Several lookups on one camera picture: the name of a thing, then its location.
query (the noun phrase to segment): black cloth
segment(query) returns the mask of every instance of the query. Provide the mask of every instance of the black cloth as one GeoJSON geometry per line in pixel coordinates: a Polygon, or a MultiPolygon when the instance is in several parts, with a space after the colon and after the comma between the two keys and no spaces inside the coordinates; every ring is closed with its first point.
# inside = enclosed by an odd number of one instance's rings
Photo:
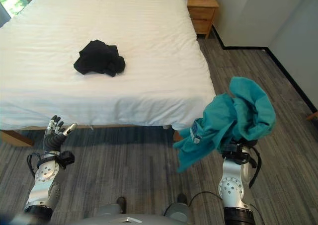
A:
{"type": "Polygon", "coordinates": [[[74,68],[83,75],[94,71],[114,77],[116,73],[124,71],[125,61],[118,55],[115,45],[106,45],[102,41],[95,40],[89,42],[79,52],[79,58],[74,63],[74,68]]]}

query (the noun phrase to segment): black cable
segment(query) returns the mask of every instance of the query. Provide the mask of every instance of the black cable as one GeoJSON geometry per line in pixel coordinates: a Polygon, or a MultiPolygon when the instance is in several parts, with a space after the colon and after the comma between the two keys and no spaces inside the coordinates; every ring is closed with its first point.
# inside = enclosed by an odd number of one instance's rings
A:
{"type": "Polygon", "coordinates": [[[168,206],[168,208],[165,210],[163,216],[165,216],[165,215],[167,214],[167,211],[168,211],[168,209],[171,207],[171,205],[172,205],[172,204],[170,204],[170,205],[168,206]]]}
{"type": "Polygon", "coordinates": [[[257,211],[258,215],[260,216],[260,219],[262,220],[263,225],[265,225],[265,222],[264,222],[264,219],[262,217],[262,214],[260,214],[259,210],[253,204],[250,204],[250,205],[257,211]]]}
{"type": "Polygon", "coordinates": [[[34,177],[34,176],[35,176],[35,173],[34,173],[34,169],[33,169],[33,167],[32,167],[32,156],[33,156],[33,155],[36,155],[39,160],[41,159],[41,156],[40,156],[39,153],[32,153],[32,154],[28,155],[28,157],[26,158],[26,163],[27,163],[28,166],[29,166],[29,170],[30,170],[32,176],[34,177]]]}
{"type": "Polygon", "coordinates": [[[194,196],[192,197],[192,199],[191,199],[191,201],[190,201],[190,203],[189,203],[189,207],[191,206],[192,201],[194,200],[195,197],[197,197],[197,196],[200,195],[200,194],[205,194],[205,193],[207,193],[207,194],[213,194],[215,197],[217,197],[218,199],[222,200],[222,198],[221,198],[220,196],[216,195],[215,193],[212,193],[212,192],[210,192],[210,191],[202,191],[202,192],[197,193],[196,195],[194,195],[194,196]]]}
{"type": "Polygon", "coordinates": [[[258,176],[258,173],[262,167],[262,158],[260,157],[260,154],[258,152],[258,150],[254,147],[252,147],[252,149],[255,151],[256,155],[257,155],[257,168],[256,168],[256,171],[255,171],[255,174],[254,174],[254,177],[251,179],[251,181],[249,182],[249,188],[251,188],[258,176]]]}

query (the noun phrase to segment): drawer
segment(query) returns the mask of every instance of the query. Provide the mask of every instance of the drawer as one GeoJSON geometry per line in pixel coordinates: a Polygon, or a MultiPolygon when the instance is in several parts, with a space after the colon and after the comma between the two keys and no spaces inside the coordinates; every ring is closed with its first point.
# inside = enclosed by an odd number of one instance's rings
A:
{"type": "Polygon", "coordinates": [[[206,34],[210,30],[210,23],[210,20],[192,19],[192,24],[197,34],[206,34]]]}
{"type": "Polygon", "coordinates": [[[207,7],[189,7],[191,19],[212,19],[214,8],[207,7]]]}

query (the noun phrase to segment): bed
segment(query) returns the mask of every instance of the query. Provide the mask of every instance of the bed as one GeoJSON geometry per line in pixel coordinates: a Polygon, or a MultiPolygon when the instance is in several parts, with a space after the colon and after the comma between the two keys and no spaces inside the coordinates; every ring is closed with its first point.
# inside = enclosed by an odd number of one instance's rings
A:
{"type": "Polygon", "coordinates": [[[186,0],[32,0],[0,28],[0,129],[66,124],[172,125],[215,96],[186,0]],[[91,40],[116,45],[123,73],[73,68],[91,40]]]}

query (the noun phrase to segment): teal garment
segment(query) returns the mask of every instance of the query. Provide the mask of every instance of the teal garment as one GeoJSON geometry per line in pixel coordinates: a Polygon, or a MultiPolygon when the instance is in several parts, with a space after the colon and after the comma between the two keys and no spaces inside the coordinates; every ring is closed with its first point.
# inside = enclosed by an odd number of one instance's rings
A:
{"type": "Polygon", "coordinates": [[[212,150],[222,153],[222,146],[232,139],[256,140],[270,134],[276,123],[274,108],[264,90],[254,81],[233,77],[230,91],[217,95],[206,106],[203,118],[194,121],[191,128],[179,131],[183,140],[173,147],[179,149],[180,167],[184,171],[212,150]]]}

